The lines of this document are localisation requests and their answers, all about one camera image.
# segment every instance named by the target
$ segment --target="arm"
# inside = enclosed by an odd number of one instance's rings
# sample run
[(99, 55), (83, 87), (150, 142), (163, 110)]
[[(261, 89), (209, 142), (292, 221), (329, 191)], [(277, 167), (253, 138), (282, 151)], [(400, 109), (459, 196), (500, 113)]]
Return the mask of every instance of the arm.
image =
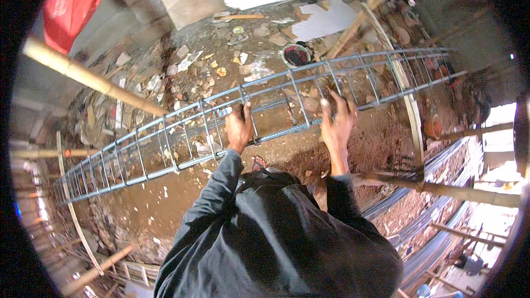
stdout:
[(243, 171), (240, 155), (252, 137), (250, 103), (235, 106), (226, 118), (226, 132), (229, 136), (229, 147), (219, 166), (211, 175), (199, 198), (186, 211), (182, 224), (175, 235), (173, 244), (183, 240), (192, 243), (219, 216), (226, 212), (235, 189), (237, 180)]
[(331, 176), (326, 180), (328, 189), (328, 213), (338, 220), (353, 225), (361, 218), (361, 212), (355, 201), (350, 168), (348, 165), (348, 138), (357, 120), (357, 109), (353, 102), (347, 102), (331, 91), (336, 101), (337, 114), (331, 117), (330, 103), (326, 99), (322, 104), (322, 139), (328, 147), (331, 160)]

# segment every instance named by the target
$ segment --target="foot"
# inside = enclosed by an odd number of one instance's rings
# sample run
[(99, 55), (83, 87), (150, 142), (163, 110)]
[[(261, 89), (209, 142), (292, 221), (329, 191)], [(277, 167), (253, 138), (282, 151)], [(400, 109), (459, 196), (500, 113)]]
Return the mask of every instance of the foot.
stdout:
[(251, 160), (252, 160), (252, 172), (261, 171), (263, 169), (267, 169), (268, 167), (265, 160), (263, 160), (263, 158), (260, 156), (253, 156)]

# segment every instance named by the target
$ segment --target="clay pot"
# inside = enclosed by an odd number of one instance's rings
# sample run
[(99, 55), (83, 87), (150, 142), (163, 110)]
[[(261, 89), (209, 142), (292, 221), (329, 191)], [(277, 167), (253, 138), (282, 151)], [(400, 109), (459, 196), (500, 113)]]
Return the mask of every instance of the clay pot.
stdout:
[(423, 122), (423, 131), (425, 134), (435, 140), (439, 139), (441, 136), (441, 120), (438, 114), (429, 117)]

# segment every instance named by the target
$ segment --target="sleeve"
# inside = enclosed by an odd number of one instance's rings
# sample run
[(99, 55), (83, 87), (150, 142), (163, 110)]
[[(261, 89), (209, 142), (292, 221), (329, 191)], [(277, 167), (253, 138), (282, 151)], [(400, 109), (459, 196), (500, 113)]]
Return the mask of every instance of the sleeve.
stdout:
[(361, 217), (353, 191), (351, 174), (328, 176), (328, 213), (349, 226)]
[(182, 217), (173, 245), (180, 240), (193, 243), (219, 215), (226, 211), (234, 197), (237, 180), (242, 171), (240, 155), (235, 150), (228, 149), (206, 187), (202, 189), (199, 198)]

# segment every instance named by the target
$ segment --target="rebar cage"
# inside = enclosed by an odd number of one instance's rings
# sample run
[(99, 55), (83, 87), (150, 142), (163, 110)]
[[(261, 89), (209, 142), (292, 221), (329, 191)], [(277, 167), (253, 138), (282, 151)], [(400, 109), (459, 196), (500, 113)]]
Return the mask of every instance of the rebar cage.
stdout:
[[(226, 153), (224, 118), (236, 103), (253, 103), (255, 137), (247, 146), (321, 123), (316, 106), (328, 89), (353, 100), (358, 110), (390, 103), (464, 74), (451, 71), (446, 63), (449, 51), (415, 48), (355, 53), (288, 69), (198, 99), (137, 127), (69, 169), (54, 182), (56, 200), (59, 204), (76, 202), (218, 160)], [(399, 82), (392, 62), (401, 62), (410, 87)], [(259, 117), (270, 115), (272, 123), (256, 119), (258, 113)], [(197, 144), (199, 140), (205, 145)]]

